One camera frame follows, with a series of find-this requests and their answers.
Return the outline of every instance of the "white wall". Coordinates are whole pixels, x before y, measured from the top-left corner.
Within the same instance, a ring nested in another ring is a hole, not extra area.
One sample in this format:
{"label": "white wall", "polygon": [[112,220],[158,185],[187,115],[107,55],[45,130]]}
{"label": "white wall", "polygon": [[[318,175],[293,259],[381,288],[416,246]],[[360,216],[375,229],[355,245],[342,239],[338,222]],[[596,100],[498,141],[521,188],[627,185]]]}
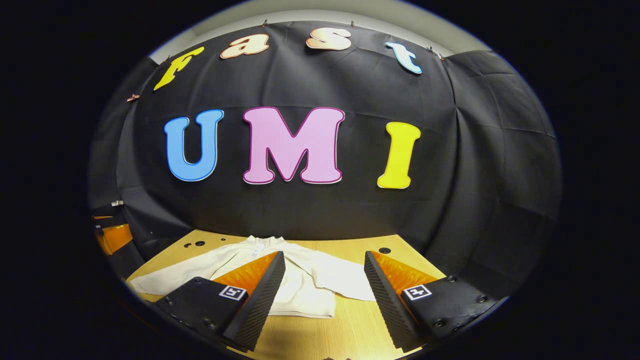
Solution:
{"label": "white wall", "polygon": [[253,0],[217,13],[177,35],[154,51],[151,58],[160,63],[200,42],[216,36],[270,23],[319,20],[351,24],[388,33],[442,56],[490,48],[463,29],[422,8],[398,0]]}

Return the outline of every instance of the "pink letter m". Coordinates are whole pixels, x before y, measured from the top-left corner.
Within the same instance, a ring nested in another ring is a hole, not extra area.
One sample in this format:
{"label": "pink letter m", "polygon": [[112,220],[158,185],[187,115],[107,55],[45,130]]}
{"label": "pink letter m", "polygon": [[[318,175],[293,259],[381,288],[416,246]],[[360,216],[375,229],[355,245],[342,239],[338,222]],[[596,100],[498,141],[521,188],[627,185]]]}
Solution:
{"label": "pink letter m", "polygon": [[268,184],[275,173],[268,168],[271,154],[280,175],[290,181],[307,153],[307,167],[300,172],[306,183],[332,184],[342,179],[335,152],[338,125],[344,112],[334,108],[315,108],[294,136],[276,108],[254,108],[244,113],[244,121],[251,127],[249,170],[244,180],[250,184]]}

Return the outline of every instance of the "ribbed black pad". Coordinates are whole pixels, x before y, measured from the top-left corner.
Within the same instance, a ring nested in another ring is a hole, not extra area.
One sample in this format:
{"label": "ribbed black pad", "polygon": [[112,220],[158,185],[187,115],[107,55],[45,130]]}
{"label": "ribbed black pad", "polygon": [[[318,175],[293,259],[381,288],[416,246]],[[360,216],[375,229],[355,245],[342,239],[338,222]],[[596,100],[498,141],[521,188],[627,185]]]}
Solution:
{"label": "ribbed black pad", "polygon": [[246,352],[245,349],[255,350],[262,326],[267,320],[273,299],[280,288],[284,270],[284,253],[278,251],[255,291],[249,296],[249,299],[223,333],[223,336],[231,341],[229,344],[231,347],[243,352]]}
{"label": "ribbed black pad", "polygon": [[365,253],[364,272],[394,346],[406,352],[423,345],[426,341],[423,340],[420,329],[396,295],[371,251]]}

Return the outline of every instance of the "white cloth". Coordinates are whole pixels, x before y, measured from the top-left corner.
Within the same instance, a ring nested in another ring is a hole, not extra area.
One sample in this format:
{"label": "white cloth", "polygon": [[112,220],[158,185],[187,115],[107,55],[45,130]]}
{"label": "white cloth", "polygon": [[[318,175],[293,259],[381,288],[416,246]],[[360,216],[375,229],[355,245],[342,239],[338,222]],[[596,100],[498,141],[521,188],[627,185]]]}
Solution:
{"label": "white cloth", "polygon": [[250,236],[241,243],[225,245],[136,277],[131,285],[140,293],[164,296],[196,276],[213,280],[276,251],[284,253],[286,270],[269,315],[333,318],[333,292],[352,299],[376,300],[363,265],[274,237]]}

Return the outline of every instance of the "wooden table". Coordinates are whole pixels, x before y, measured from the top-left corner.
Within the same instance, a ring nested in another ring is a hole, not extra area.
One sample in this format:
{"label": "wooden table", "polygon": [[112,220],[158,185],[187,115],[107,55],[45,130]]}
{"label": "wooden table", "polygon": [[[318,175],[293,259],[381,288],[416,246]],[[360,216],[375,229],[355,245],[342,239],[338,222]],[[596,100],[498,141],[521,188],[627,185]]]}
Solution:
{"label": "wooden table", "polygon": [[[149,274],[180,261],[201,255],[223,245],[244,241],[244,236],[231,236],[194,230],[167,249],[147,261],[128,279]],[[400,236],[380,236],[352,240],[294,241],[300,246],[319,250],[337,258],[364,265],[365,251],[389,248],[388,256],[420,271],[441,279],[441,271],[422,257]],[[195,246],[204,241],[202,246]],[[140,293],[140,297],[156,301],[161,296]],[[374,301],[361,301],[335,294],[335,317],[313,319],[299,316],[268,316],[255,351],[238,352],[258,360],[393,360],[420,349],[404,353],[395,348],[387,331],[378,305]]]}

